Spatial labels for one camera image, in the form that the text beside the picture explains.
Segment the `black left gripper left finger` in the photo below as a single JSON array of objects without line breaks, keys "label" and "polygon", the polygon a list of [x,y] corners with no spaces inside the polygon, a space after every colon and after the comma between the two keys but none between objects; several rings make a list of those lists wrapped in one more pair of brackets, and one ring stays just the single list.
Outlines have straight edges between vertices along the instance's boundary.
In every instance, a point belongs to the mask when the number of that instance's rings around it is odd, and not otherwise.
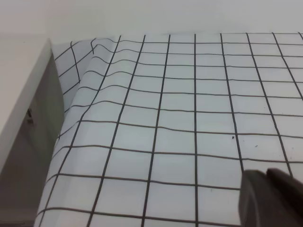
[{"label": "black left gripper left finger", "polygon": [[263,172],[243,172],[238,205],[242,227],[290,227],[288,208],[282,194]]}]

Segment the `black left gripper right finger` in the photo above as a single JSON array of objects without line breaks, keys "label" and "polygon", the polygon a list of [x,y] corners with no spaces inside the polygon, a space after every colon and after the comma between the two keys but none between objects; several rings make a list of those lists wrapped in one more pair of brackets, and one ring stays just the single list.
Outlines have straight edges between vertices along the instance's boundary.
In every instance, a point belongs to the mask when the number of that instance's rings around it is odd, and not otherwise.
[{"label": "black left gripper right finger", "polygon": [[289,214],[303,226],[303,183],[277,168],[270,168],[266,173],[270,182],[279,191],[288,204]]}]

